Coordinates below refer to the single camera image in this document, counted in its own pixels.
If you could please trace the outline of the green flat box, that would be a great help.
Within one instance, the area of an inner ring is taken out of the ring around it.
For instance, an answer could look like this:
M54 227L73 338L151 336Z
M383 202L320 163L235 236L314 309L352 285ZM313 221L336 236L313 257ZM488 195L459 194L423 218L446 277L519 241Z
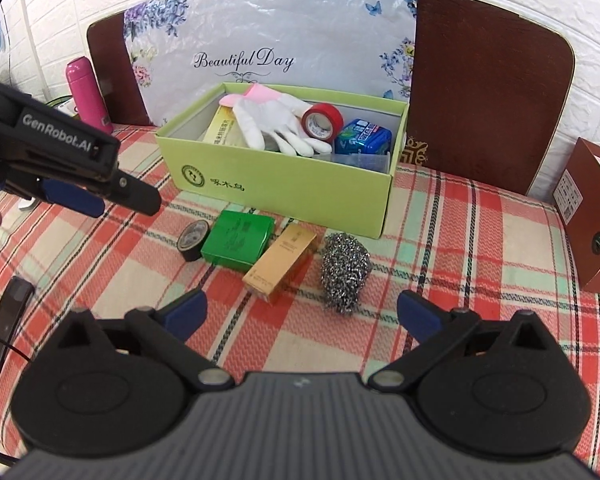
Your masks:
M274 219L264 214L224 210L202 245L202 256L215 266L246 273L264 253L274 228Z

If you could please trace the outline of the pink thermos bottle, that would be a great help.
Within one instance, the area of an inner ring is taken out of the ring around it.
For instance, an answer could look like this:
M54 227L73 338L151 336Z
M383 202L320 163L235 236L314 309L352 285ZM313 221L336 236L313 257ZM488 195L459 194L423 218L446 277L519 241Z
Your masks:
M114 126L110 122L91 61L85 56L72 60L66 67L66 78L82 122L104 133L113 133Z

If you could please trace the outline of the gold tan box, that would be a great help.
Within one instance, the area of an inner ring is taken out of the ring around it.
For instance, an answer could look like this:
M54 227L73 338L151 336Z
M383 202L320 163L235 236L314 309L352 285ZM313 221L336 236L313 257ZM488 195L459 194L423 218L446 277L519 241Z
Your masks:
M302 261L314 251L316 234L290 224L242 278L253 295L272 304Z

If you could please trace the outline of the red tape roll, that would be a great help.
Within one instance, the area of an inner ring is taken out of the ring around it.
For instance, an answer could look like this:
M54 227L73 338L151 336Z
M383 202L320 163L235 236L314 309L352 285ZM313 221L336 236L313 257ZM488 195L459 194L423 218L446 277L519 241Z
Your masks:
M311 105L301 117L301 125L313 139L332 143L343 128L343 117L336 106L328 103Z

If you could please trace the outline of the yellow white medicine box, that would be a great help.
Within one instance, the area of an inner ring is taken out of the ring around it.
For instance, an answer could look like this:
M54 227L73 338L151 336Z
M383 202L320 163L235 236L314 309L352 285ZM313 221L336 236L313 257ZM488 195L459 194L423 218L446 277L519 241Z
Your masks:
M220 106L216 110L202 140L204 143L213 145L234 146L234 148L247 147L233 111L225 106Z

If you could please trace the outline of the green tray with clutter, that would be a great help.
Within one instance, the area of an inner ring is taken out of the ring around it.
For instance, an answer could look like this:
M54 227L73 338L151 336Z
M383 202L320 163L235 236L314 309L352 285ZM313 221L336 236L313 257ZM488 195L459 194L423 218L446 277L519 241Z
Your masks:
M58 96L57 98L53 98L52 100L48 101L46 105L70 117L79 116L73 96Z

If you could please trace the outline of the floral Beautiful Day mattress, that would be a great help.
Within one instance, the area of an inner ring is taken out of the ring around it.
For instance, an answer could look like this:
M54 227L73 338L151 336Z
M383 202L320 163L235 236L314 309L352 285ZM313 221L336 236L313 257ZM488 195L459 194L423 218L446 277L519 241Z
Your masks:
M123 40L150 121L170 122L222 82L406 101L418 0L146 0Z

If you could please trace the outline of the steel wool scrubber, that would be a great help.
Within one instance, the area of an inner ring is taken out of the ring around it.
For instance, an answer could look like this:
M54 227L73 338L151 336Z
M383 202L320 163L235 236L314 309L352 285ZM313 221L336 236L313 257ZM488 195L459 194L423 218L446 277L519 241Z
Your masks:
M326 236L322 256L325 306L340 314L352 314L372 270L370 253L356 237L340 232Z

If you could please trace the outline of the plaid bed sheet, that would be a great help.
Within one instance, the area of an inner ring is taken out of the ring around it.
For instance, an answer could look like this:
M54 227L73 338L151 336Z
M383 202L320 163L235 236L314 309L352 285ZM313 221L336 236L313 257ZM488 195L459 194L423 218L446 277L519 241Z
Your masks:
M384 232L364 243L372 270L360 306L340 315L324 307L319 252L273 302L250 295L237 272L185 261L176 249L180 233L197 219L213 221L225 204L175 187L151 129L121 126L116 135L122 167L162 195L155 216L117 206L98 219L46 204L22 211L14 196L0 195L0 298L13 276L34 286L0 371L0 442L9 455L21 448L8 411L12 390L27 359L71 309L120 318L199 287L209 300L208 318L189 345L233 376L254 370L369 375L414 348L396 317L400 292L411 289L442 308L468 307L487 320L536 312L588 389L592 415L577 453L600 473L600 295L580 289L554 207L399 166Z

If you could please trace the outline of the lime green storage box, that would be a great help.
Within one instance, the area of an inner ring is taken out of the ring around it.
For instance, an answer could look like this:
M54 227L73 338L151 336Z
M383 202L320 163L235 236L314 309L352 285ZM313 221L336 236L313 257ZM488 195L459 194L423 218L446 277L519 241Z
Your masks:
M182 191L274 212L334 230L377 238L384 229L396 172L288 156L202 138L223 96L246 84L223 82L159 128L156 141Z

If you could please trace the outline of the black tape roll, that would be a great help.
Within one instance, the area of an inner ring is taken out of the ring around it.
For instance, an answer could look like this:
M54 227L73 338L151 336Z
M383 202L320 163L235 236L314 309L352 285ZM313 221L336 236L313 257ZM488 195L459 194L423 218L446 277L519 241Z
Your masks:
M187 262L192 262L202 257L202 246L210 233L210 224L204 220L189 223L181 232L176 242L176 249Z

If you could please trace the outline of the blue tissue pack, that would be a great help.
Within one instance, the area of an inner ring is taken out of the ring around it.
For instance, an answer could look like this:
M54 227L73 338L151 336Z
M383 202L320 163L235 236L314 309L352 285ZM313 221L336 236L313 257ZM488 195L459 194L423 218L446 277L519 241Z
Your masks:
M390 152L392 133L389 129L355 119L343 127L335 139L336 154L385 155Z

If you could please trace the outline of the black smartphone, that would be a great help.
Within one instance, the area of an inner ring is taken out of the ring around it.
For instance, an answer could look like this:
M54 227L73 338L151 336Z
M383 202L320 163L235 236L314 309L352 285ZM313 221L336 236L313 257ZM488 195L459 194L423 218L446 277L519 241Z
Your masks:
M0 373L9 353L17 353L12 340L35 287L20 276L13 276L0 299Z

